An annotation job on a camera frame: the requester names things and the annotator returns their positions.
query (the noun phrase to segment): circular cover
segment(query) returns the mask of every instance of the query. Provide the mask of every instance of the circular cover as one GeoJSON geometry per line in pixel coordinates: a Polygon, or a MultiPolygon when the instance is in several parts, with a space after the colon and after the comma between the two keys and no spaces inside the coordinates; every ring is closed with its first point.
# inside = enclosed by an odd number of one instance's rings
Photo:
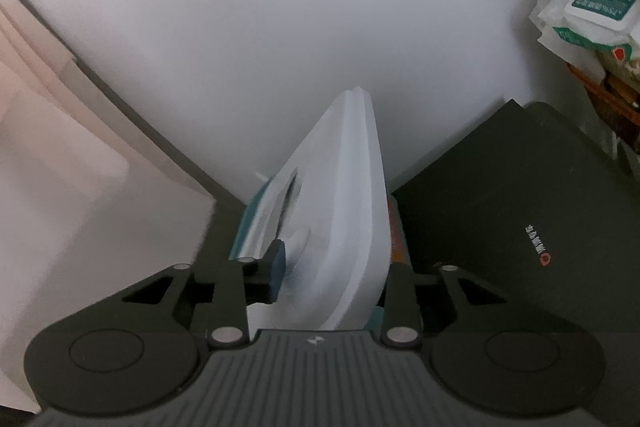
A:
{"type": "Polygon", "coordinates": [[[553,415],[591,400],[605,364],[590,334],[546,314],[491,308],[473,307],[476,317],[465,313],[435,341],[431,364],[447,387],[502,415],[553,415]]]}
{"type": "Polygon", "coordinates": [[[152,306],[85,316],[41,331],[27,348],[25,374],[44,405],[89,416],[144,409],[175,393],[199,361],[189,332],[152,306]]]}

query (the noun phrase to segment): green label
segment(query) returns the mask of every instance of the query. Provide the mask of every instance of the green label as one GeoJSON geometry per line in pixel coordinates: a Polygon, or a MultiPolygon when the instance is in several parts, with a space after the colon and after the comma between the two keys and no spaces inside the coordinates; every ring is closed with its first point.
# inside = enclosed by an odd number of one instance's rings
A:
{"type": "Polygon", "coordinates": [[[554,30],[558,34],[558,37],[569,44],[575,44],[581,48],[597,52],[610,52],[617,60],[629,60],[631,58],[631,46],[629,44],[607,46],[606,44],[592,42],[569,28],[554,28],[554,30]]]}
{"type": "Polygon", "coordinates": [[[636,0],[575,0],[571,6],[621,21],[636,0]]]}

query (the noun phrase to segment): wicker basket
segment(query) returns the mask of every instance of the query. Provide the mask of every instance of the wicker basket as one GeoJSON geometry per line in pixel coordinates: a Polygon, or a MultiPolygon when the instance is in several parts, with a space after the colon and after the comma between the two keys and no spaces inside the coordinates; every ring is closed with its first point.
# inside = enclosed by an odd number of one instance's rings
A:
{"type": "Polygon", "coordinates": [[[633,110],[571,64],[567,64],[567,67],[584,85],[598,117],[635,153],[640,153],[640,112],[633,110]]]}

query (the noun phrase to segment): white wall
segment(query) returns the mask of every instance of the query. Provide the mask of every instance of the white wall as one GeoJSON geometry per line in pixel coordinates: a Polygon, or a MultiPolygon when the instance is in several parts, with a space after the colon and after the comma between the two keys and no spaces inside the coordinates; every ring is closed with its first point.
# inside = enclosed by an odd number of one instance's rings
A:
{"type": "Polygon", "coordinates": [[[372,94],[392,185],[502,100],[570,108],[581,96],[535,42],[535,0],[31,1],[243,200],[350,87],[372,94]]]}

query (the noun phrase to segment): logo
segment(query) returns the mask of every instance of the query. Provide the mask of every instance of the logo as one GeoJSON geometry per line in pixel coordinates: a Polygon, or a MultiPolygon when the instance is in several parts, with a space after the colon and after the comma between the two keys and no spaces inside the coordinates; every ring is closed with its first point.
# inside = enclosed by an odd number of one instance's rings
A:
{"type": "Polygon", "coordinates": [[[309,344],[312,344],[313,346],[318,347],[320,344],[324,342],[324,337],[321,337],[320,335],[315,335],[313,337],[309,337],[306,341],[309,344]]]}
{"type": "Polygon", "coordinates": [[[625,51],[624,48],[613,48],[611,50],[611,53],[613,53],[613,56],[616,57],[616,60],[625,60],[625,51]]]}
{"type": "Polygon", "coordinates": [[[542,240],[538,237],[538,232],[533,229],[533,225],[529,225],[524,230],[529,234],[529,239],[531,240],[533,247],[536,249],[540,264],[542,264],[542,266],[547,266],[551,263],[551,254],[546,251],[544,243],[542,243],[542,240]]]}

